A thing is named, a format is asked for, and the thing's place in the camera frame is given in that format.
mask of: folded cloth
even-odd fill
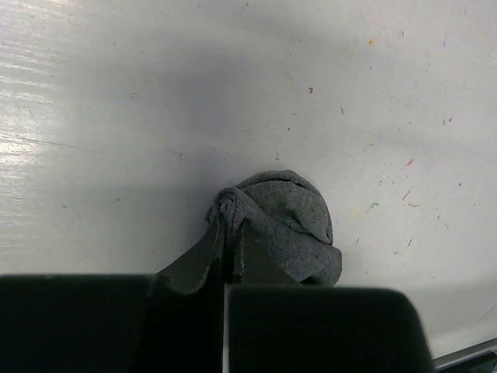
[[[220,218],[226,222],[228,247],[236,246],[242,223],[249,221],[258,244],[296,282],[334,285],[342,273],[342,254],[332,245],[332,220],[325,200],[293,171],[259,173],[222,190],[207,221],[212,225]]]

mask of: white table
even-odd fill
[[[315,183],[341,285],[497,337],[497,3],[0,0],[0,273],[151,273],[215,193]]]

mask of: cloth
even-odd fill
[[[296,282],[334,285],[342,273],[342,254],[333,244],[332,220],[319,191],[295,172],[259,173],[222,190],[207,213],[212,224],[227,223],[233,246],[248,220],[258,243]]]

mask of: red mark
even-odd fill
[[[410,190],[408,190],[408,191],[407,191],[407,193],[406,193],[406,194],[404,194],[404,197],[402,198],[402,200],[404,200],[404,199],[405,199],[405,198],[406,198],[406,197],[407,197],[410,193],[411,193],[411,191],[410,191]]]

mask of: green mark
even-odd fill
[[[379,203],[377,203],[377,202],[373,202],[373,203],[371,204],[371,206],[369,206],[369,207],[367,208],[366,212],[370,212],[370,209],[372,209],[372,208],[374,208],[374,207],[376,207],[376,206],[380,206],[380,204],[379,204]]]

